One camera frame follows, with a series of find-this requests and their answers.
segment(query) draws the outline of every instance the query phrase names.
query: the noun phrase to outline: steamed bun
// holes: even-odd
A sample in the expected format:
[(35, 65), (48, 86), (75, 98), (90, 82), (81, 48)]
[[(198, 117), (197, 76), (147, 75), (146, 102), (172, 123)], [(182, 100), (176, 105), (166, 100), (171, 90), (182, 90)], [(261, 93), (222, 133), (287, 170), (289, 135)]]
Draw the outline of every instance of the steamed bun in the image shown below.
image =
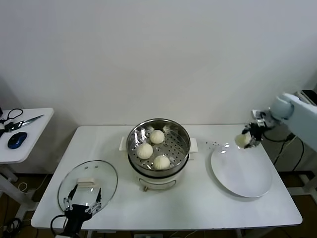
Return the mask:
[(150, 141), (154, 144), (161, 144), (165, 139), (165, 135), (160, 130), (154, 130), (152, 131), (150, 135)]
[(153, 154), (153, 148), (150, 144), (144, 143), (137, 148), (137, 155), (142, 160), (147, 160)]
[(153, 166), (156, 170), (165, 170), (170, 166), (170, 161), (165, 155), (159, 155), (154, 159)]

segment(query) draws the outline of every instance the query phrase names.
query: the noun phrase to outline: glass lid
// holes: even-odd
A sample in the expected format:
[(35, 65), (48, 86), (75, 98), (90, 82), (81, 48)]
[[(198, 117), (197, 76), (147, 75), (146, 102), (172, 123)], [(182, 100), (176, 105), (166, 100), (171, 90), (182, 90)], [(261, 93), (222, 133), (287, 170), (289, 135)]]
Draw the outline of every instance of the glass lid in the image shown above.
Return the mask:
[(108, 162), (93, 160), (82, 163), (70, 171), (61, 182), (57, 199), (59, 207), (65, 210), (64, 198), (77, 185), (72, 204), (90, 206), (101, 191), (101, 209), (112, 199), (118, 184), (118, 175), (115, 168)]

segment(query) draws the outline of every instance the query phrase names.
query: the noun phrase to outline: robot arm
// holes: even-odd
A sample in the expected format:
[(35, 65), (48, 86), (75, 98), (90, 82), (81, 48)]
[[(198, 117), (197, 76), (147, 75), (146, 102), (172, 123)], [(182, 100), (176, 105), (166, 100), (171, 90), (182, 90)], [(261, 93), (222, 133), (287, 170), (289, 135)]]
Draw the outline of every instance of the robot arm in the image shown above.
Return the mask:
[(253, 110), (254, 122), (246, 125), (242, 134), (250, 133), (251, 139), (244, 148), (257, 146), (262, 134), (283, 123), (303, 142), (317, 151), (317, 107), (300, 101), (294, 95), (283, 94), (276, 97), (270, 109)]

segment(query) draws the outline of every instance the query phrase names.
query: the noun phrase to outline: white plate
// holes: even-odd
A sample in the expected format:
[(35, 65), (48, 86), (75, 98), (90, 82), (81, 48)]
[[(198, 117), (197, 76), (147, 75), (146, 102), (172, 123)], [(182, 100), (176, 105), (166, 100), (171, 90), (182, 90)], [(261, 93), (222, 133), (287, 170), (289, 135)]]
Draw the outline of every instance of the white plate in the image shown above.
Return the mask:
[(269, 191), (270, 162), (258, 157), (257, 150), (239, 148), (234, 142), (215, 148), (211, 166), (223, 186), (243, 197), (260, 197)]

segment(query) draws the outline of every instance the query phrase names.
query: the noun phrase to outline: white table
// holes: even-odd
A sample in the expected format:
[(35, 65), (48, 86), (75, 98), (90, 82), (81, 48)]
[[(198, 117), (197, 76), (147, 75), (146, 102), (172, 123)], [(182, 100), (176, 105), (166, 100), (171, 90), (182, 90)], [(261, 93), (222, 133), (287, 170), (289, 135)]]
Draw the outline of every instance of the white table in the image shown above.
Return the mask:
[[(9, 112), (9, 110), (4, 111), (1, 118), (6, 119)], [(18, 130), (4, 133), (0, 137), (0, 172), (8, 178), (6, 179), (3, 176), (0, 176), (0, 190), (2, 190), (8, 196), (21, 204), (16, 214), (16, 217), (21, 220), (23, 219), (27, 211), (34, 211), (38, 203), (32, 201), (31, 199), (33, 192), (28, 191), (29, 193), (25, 195), (21, 193), (13, 184), (11, 184), (11, 181), (17, 181), (17, 177), (5, 165), (21, 163), (27, 159), (35, 143), (37, 142), (46, 125), (50, 121), (53, 113), (54, 110), (52, 108), (24, 109), (23, 114), (17, 117), (13, 121), (14, 123), (22, 120), (28, 120), (42, 114), (44, 116)], [(17, 149), (9, 149), (7, 143), (10, 137), (21, 131), (28, 133), (27, 138), (25, 139), (23, 144)]]
[[(118, 172), (117, 191), (110, 203), (91, 220), (84, 230), (209, 230), (263, 228), (297, 225), (302, 217), (262, 146), (258, 158), (272, 168), (270, 191), (260, 198), (243, 198), (224, 188), (211, 170), (212, 142), (225, 143), (241, 132), (243, 125), (189, 125), (190, 137), (196, 138), (199, 152), (192, 154), (182, 181), (168, 191), (147, 191), (134, 180), (126, 152), (118, 147), (131, 126), (82, 126), (77, 129), (31, 224), (49, 228), (51, 219), (61, 214), (57, 204), (58, 187), (64, 176), (78, 164), (106, 160)], [(56, 219), (61, 229), (64, 219)]]

